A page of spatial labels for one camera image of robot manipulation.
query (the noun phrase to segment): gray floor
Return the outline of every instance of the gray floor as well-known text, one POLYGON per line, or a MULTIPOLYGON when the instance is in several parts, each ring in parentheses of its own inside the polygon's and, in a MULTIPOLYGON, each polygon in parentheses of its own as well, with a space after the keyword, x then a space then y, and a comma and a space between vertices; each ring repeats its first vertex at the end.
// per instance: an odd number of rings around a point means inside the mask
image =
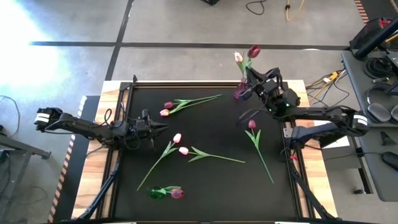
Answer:
MULTIPOLYGON (((248 12, 247 2, 220 0, 210 7, 199 0, 135 0, 123 41, 348 45, 363 26, 352 0, 307 0, 292 22, 285 21, 281 0, 268 0, 263 16, 248 12)), ((293 13, 299 2, 292 1, 293 13)), ((46 222, 70 138, 35 131, 37 108, 58 106, 75 114, 82 96, 99 95, 113 52, 113 47, 43 47, 26 46, 26 42, 115 42, 126 4, 127 0, 0 2, 0 40, 5 43, 0 51, 4 62, 0 94, 18 102, 21 128, 15 138, 52 151, 48 161, 32 158, 19 194, 21 201, 34 201, 42 196, 33 188, 39 186, 47 199, 29 206, 14 205, 10 222, 46 222)), ((122 47, 112 79, 129 80, 135 74, 140 80, 236 80, 240 76, 233 61, 235 50, 122 47)), ((253 66, 263 72, 280 67, 284 79, 311 83, 342 68, 340 53, 263 50, 253 66)), ((342 103, 358 107, 348 78, 338 86, 351 93, 342 103)), ((332 105, 344 95, 332 88, 325 103, 332 105)), ((7 100, 0 101, 0 107, 0 123, 13 132, 14 108, 7 100)), ((341 218, 379 223, 398 220, 398 203, 381 202, 377 195, 351 194, 353 187, 361 185, 356 172, 328 175, 341 218)))

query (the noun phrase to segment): wooden board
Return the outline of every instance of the wooden board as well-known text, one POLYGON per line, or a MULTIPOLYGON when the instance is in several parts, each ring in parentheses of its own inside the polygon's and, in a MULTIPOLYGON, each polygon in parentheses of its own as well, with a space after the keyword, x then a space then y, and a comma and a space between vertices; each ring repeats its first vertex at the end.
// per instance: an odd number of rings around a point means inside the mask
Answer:
MULTIPOLYGON (((309 106, 307 92, 305 91, 304 81, 303 80, 285 80, 285 81, 288 82, 289 87, 293 89, 298 94, 299 97, 301 97, 302 103, 300 106, 309 106)), ((116 104, 119 96, 119 87, 121 82, 129 82, 129 81, 104 82, 95 118, 96 123, 101 124, 104 121, 104 114, 108 108, 111 108, 112 111, 116 110, 116 104)), ((296 122, 296 125, 311 127, 314 124, 313 121, 298 120, 296 122)), ((308 142, 308 144, 311 146, 319 147, 319 144, 315 141, 310 141, 308 142)), ((100 144, 98 142, 91 141, 88 146, 88 152, 95 150, 98 147, 100 147, 100 144)), ((90 205, 90 203, 94 200, 97 193, 100 191, 107 152, 108 149, 101 149, 100 151, 92 153, 86 158, 85 166, 83 168, 83 173, 81 175, 78 193, 76 196, 76 202, 73 209, 72 218, 80 216, 85 211, 85 209, 90 205)), ((330 214, 332 214, 333 216, 337 216, 335 203, 333 200, 333 196, 331 194, 329 180, 326 173, 325 164, 323 162, 322 152, 320 150, 311 149, 309 147, 303 149, 302 152, 304 157, 305 170, 307 172, 307 178, 311 191, 315 194, 317 199, 330 214)), ((107 214, 105 211, 108 211, 109 208, 110 192, 111 189, 108 191, 107 197, 105 198, 105 206, 103 214, 107 214)), ((301 190, 300 190, 300 201, 303 208, 303 215, 307 217, 308 211, 306 209, 307 206, 306 206, 305 196, 301 190)))

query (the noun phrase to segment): black stand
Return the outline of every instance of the black stand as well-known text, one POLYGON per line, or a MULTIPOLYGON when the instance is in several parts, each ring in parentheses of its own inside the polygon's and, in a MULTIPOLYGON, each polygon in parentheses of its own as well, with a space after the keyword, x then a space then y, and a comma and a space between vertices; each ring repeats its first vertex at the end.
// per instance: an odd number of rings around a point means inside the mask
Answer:
POLYGON ((31 152, 33 155, 39 155, 42 159, 48 159, 51 155, 51 152, 47 152, 36 147, 30 146, 28 144, 22 143, 20 141, 13 140, 9 137, 3 136, 0 134, 0 146, 6 146, 15 150, 24 150, 27 152, 31 152))

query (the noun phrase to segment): headphones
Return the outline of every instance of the headphones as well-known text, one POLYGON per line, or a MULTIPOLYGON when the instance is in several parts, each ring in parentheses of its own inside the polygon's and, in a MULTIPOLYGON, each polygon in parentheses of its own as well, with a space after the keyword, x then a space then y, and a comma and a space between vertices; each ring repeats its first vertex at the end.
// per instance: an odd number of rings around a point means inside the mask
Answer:
POLYGON ((373 123, 384 123, 392 122, 398 123, 398 105, 395 105, 391 111, 388 111, 379 103, 371 103, 370 92, 373 90, 385 91, 391 88, 390 84, 378 83, 366 92, 366 98, 368 99, 369 106, 366 110, 366 115, 373 123))

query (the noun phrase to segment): desk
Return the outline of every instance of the desk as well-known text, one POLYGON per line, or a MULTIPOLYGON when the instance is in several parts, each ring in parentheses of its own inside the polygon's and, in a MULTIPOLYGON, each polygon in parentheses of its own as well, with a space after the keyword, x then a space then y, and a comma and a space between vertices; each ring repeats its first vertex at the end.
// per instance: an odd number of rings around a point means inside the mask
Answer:
MULTIPOLYGON (((106 109, 111 108, 113 111, 115 111, 121 82, 122 81, 104 82, 95 118, 96 123, 103 122, 106 109)), ((291 80, 287 82, 289 87, 296 91, 299 97, 301 97, 301 106, 309 106, 304 82, 302 80, 291 80)), ((313 121, 298 120, 296 122, 296 125, 310 127, 313 126, 313 121)), ((319 145, 317 145, 315 141, 310 141, 308 142, 308 144, 319 147, 319 145)), ((99 146, 99 143, 97 143, 96 141, 91 141, 88 147, 88 152, 98 148, 99 146)), ((303 149, 302 152, 307 178, 312 192, 315 194, 317 199, 319 199, 320 203, 328 210, 329 213, 337 216, 325 165, 323 163, 322 152, 308 147, 303 149)), ((104 149, 102 151, 98 151, 92 154, 92 156, 86 159, 72 217, 78 217, 79 215, 81 215, 85 211, 86 207, 90 205, 90 203, 93 201, 96 194, 100 190, 104 174, 106 157, 107 149, 104 149)), ((107 216, 107 211, 109 210, 110 193, 111 189, 108 191, 108 194, 104 199, 103 217, 107 216)), ((299 194, 301 205, 303 208, 303 215, 307 217, 308 211, 305 209, 307 207, 305 197, 302 191, 300 191, 299 194)))
MULTIPOLYGON (((369 54, 370 57, 381 57, 382 52, 373 52, 369 54)), ((366 101, 366 91, 372 87, 371 79, 362 70, 362 61, 356 60, 351 52, 344 52, 342 55, 343 63, 347 69, 349 79, 353 85, 355 95, 358 99, 361 110, 365 111, 368 102, 366 101)), ((397 101, 398 97, 385 100, 380 98, 382 96, 375 96, 374 101, 377 101, 384 106, 387 106, 393 101, 397 101)), ((398 142, 398 128, 379 128, 374 127, 359 138, 363 152, 386 152, 391 151, 398 154, 398 146, 382 146, 380 132, 386 132, 395 142, 398 142)), ((374 181, 377 194, 382 201, 398 202, 398 174, 397 172, 383 163, 380 156, 376 154, 366 154, 366 162, 368 163, 369 171, 374 181)))

